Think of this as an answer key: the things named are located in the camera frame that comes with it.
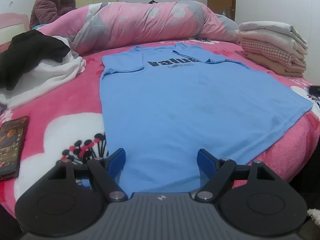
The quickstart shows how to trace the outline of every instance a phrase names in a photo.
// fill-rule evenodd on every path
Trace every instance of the black clothing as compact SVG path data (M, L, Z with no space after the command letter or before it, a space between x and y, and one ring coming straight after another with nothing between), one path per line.
M13 37L9 48L0 54L0 88L13 90L20 77L38 66L42 59L62 63L69 51L63 41L37 30Z

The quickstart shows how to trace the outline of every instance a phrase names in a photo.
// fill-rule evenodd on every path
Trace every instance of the t-shirt sleeve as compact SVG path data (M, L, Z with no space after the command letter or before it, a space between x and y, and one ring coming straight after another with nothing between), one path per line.
M127 51L103 56L102 63L104 65L102 79L114 73L128 73L144 69L140 51Z
M185 48L180 47L180 48L175 49L173 52L175 52L181 56L184 56L184 57L194 58L200 62L207 63L207 64L233 62L233 63L237 63L245 68L250 69L246 64L244 64L240 61L228 59L222 55L214 54L210 51L203 49L200 45L194 45L194 46L186 45Z

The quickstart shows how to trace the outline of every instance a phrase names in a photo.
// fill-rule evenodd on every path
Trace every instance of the folded sheet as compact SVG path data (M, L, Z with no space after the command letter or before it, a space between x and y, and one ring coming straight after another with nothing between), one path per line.
M304 73L307 70L306 67L300 67L298 65L292 64L291 68L285 68L287 72L297 72L297 73Z
M267 57L260 55L260 54L254 54L249 53L247 55L247 58L254 61L255 63L262 65L270 70L272 70L274 73L280 75L280 76L295 76L295 77L303 77L303 72L300 73L301 70L291 70L280 64L279 62L273 61L271 59L268 59Z
M246 52L261 54L273 61L281 63L287 68L292 68L292 64L306 67L306 62L304 60L300 60L295 55L290 54L267 42L252 39L242 39L241 46Z
M308 54L308 52L295 39L282 33L276 33L265 29L252 31L236 30L235 32L236 35L242 38L268 42L290 54L295 55L299 59L304 59L304 55Z
M272 22L272 21L258 21L258 22L246 22L239 25L239 30L257 30L257 29L267 29L277 33L283 33L294 38L302 47L308 48L307 42L301 35L294 29L294 27L287 23Z
M69 46L67 39L55 38ZM85 65L86 61L82 57L74 58L72 51L63 58L62 63L42 60L35 69L22 75L12 91L0 89L0 103L7 105L8 109L15 109L73 80L85 70Z

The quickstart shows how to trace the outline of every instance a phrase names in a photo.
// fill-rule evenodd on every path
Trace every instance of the pink blanket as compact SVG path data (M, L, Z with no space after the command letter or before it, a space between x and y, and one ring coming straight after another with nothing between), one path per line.
M196 1L98 3L68 12L38 30L69 38L79 54L170 39L201 37L239 42L238 26Z
M143 46L156 47L172 45L175 42L177 41L162 41ZM215 54L240 60L253 69L269 73L288 87L301 90L301 93L303 88L311 85L303 78L279 76L256 65L243 57L243 50L239 45L221 41L182 42L191 45L201 44L204 49ZM30 117L19 177L0 182L0 203L12 215L16 200L58 160L72 156L72 151L81 151L83 157L88 152L103 152L104 156L108 154L107 146L103 151L104 127L99 99L99 78L103 72L101 57L127 51L131 47L111 49L84 57L87 61L86 71L74 80L0 116L0 124L24 115ZM319 134L319 117L314 114L314 110L309 111L256 160L262 160L283 179L289 180L310 158L316 148Z

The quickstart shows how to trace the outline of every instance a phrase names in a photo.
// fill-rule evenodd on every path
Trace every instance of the folded towel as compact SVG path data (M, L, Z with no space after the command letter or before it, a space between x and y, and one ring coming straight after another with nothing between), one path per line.
M239 25L239 30L257 30L257 29L267 29L277 33L283 33L291 36L297 42L301 44L305 49L308 48L307 42L301 37L299 33L294 29L294 27L287 23L281 22L271 22L271 21L260 21L260 22L246 22Z
M297 73L297 72L284 72L284 76L290 76L290 77L303 77L303 74Z
M235 33L239 37L268 42L290 54L295 55L299 59L304 59L304 55L308 54L308 52L295 39L282 33L277 33L266 29L253 31L236 30Z
M281 63L287 68L292 68L292 63L300 67L306 67L306 62L304 60L300 60L295 55L292 55L267 42L242 39L241 46L246 52L261 54L273 61Z
M306 67L300 67L298 65L292 64L290 68L286 68L287 72L298 72L304 73L307 70Z
M281 75L281 76L298 76L298 77L303 77L303 72L298 73L289 70L282 64L276 61L272 61L271 59L268 59L267 57L260 55L260 54L254 54L254 53L249 53L247 55L247 58L254 61L255 63L262 65L270 70L272 70L274 73Z

